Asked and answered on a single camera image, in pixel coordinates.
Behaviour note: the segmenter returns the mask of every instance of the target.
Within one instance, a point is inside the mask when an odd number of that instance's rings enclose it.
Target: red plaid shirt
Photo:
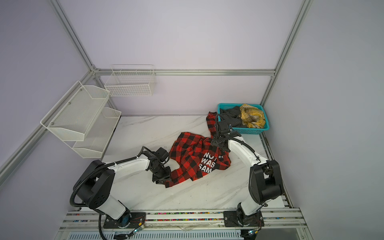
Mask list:
[[[207,124],[211,132],[211,138],[190,132],[182,132],[173,144],[169,155],[178,162],[180,168],[171,172],[171,180],[165,182],[166,187],[199,179],[215,169],[226,170],[231,166],[228,153],[212,146],[211,141],[216,133],[215,116],[217,113],[209,113]]]

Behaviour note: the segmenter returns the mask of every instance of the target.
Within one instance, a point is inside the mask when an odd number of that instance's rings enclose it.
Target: white mesh shelf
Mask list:
[[[120,111],[103,108],[84,141],[75,142],[71,148],[83,158],[101,158],[120,115]]]
[[[81,85],[47,126],[41,124],[62,141],[84,141],[108,99],[108,90]]]
[[[113,97],[152,96],[156,77],[153,65],[111,65],[105,89]]]

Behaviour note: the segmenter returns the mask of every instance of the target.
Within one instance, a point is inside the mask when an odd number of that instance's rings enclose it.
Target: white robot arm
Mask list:
[[[269,161],[256,153],[225,121],[216,121],[216,129],[217,134],[211,144],[221,150],[235,153],[250,167],[249,194],[239,203],[236,215],[238,226],[252,226],[250,223],[254,218],[260,219],[260,209],[266,206],[268,201],[284,193],[280,167],[276,161]],[[170,179],[170,167],[164,166],[167,159],[169,160],[169,154],[165,149],[159,148],[152,152],[143,147],[137,156],[118,162],[103,163],[95,160],[74,185],[70,204],[74,207],[87,206],[100,214],[107,214],[116,220],[117,227],[127,227],[132,218],[129,209],[110,194],[115,174],[123,176],[150,170],[153,173],[152,181],[164,184]],[[84,203],[75,203],[76,195]]]

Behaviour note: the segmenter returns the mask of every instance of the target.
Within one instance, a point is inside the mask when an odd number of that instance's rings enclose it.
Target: white marble tabletop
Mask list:
[[[114,162],[135,156],[141,146],[152,151],[159,147],[169,152],[181,132],[210,136],[206,116],[121,117],[103,162]],[[259,135],[244,134],[245,141],[266,157]],[[233,153],[231,166],[214,170],[201,179],[190,179],[170,188],[152,182],[150,171],[116,178],[111,194],[131,210],[187,210],[236,208],[248,195],[249,167]],[[179,168],[170,159],[166,166]],[[281,197],[268,203],[271,208],[284,208]]]

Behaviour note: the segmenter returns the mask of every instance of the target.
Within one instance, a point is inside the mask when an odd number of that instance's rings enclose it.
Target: lavender wall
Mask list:
[[[106,82],[108,76],[102,76]],[[215,112],[219,103],[260,104],[269,76],[158,76],[153,96],[112,97],[122,115]]]
[[[302,0],[61,2],[98,68],[273,69]]]
[[[266,135],[315,240],[383,239],[384,2],[313,1]]]
[[[87,68],[46,0],[0,7],[0,165]],[[48,133],[0,191],[0,239],[51,240],[84,160]]]

